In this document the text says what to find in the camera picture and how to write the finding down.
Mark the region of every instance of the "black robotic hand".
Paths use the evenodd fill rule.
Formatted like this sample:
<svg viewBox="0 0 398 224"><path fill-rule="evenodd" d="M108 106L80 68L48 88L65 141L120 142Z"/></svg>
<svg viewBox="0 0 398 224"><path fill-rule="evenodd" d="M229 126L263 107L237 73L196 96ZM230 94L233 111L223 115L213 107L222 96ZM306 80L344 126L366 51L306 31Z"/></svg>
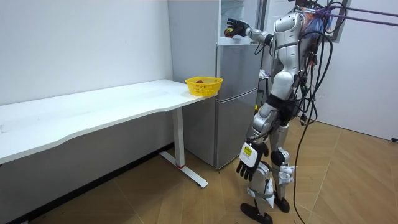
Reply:
<svg viewBox="0 0 398 224"><path fill-rule="evenodd" d="M236 172L241 174L241 177L244 177L245 180L249 179L249 181L252 180L253 174L255 173L257 166L259 165L261 161L262 155L268 156L269 150L267 145L264 142L254 142L247 140L246 143L252 147L255 151L257 151L257 158L256 162L253 167L249 167L246 165L242 160L239 162L238 167L236 168Z"/></svg>
<svg viewBox="0 0 398 224"><path fill-rule="evenodd" d="M241 37L245 37L246 29L250 28L250 26L249 26L249 24L247 24L247 22L239 21L239 20L231 19L231 18L228 18L227 25L228 25L227 30L232 29L232 31L227 32L227 30L226 30L226 32L225 32L226 37L233 37L235 35L240 35Z"/></svg>

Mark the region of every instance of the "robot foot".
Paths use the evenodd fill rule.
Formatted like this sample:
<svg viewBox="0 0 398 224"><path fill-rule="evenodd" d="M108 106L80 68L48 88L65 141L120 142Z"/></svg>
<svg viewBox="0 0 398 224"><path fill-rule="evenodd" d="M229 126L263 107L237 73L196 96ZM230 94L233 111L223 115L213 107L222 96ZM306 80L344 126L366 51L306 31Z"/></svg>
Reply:
<svg viewBox="0 0 398 224"><path fill-rule="evenodd" d="M286 201L285 198L283 198L282 200L279 199L278 197L278 193L276 191L274 191L275 194L275 200L274 203L278 206L278 208L284 212L284 213L288 213L290 211L290 205L288 203L288 201Z"/></svg>
<svg viewBox="0 0 398 224"><path fill-rule="evenodd" d="M247 215L249 218L261 223L261 224L272 224L272 218L268 214L264 214L264 216L260 215L258 209L254 206L251 206L247 203L241 204L241 211Z"/></svg>

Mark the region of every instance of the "yellow label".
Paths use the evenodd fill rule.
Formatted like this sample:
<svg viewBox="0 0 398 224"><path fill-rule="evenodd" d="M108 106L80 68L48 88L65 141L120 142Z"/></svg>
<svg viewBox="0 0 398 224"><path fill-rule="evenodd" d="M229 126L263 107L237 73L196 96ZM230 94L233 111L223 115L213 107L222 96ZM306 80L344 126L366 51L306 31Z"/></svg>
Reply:
<svg viewBox="0 0 398 224"><path fill-rule="evenodd" d="M246 153L246 155L250 156L251 155L251 149L248 148L247 146L243 149L244 153Z"/></svg>

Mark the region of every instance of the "wooden floor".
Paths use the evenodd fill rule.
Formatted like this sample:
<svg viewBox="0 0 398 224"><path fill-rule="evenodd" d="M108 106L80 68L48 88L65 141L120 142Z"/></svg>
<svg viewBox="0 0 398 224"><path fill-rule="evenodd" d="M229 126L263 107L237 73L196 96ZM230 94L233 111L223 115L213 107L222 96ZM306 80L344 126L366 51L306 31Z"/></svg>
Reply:
<svg viewBox="0 0 398 224"><path fill-rule="evenodd" d="M290 125L291 161L302 129L298 121ZM239 210L252 198L235 173L238 162L215 171L187 152L187 166L209 183L201 189L157 156L31 223L256 223ZM290 184L289 214L268 208L275 224L300 223L292 192ZM398 223L397 196L398 144L321 123L309 127L297 167L297 206L307 223Z"/></svg>

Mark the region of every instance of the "robot leg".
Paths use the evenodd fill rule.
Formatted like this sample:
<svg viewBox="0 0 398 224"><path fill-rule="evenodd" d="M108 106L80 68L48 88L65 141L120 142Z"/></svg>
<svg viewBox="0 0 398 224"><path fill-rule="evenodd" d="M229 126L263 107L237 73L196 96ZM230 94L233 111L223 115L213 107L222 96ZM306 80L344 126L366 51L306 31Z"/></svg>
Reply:
<svg viewBox="0 0 398 224"><path fill-rule="evenodd" d="M289 124L279 126L270 136L272 175L275 180L275 204L285 213L290 211L286 201L286 186L293 182L294 167L289 166L289 153L283 149Z"/></svg>
<svg viewBox="0 0 398 224"><path fill-rule="evenodd" d="M248 187L248 194L254 198L254 206L241 204L241 211L261 224L272 224L271 216L266 213L266 203L273 206L275 199L272 179L269 178L270 169L265 162L259 163Z"/></svg>

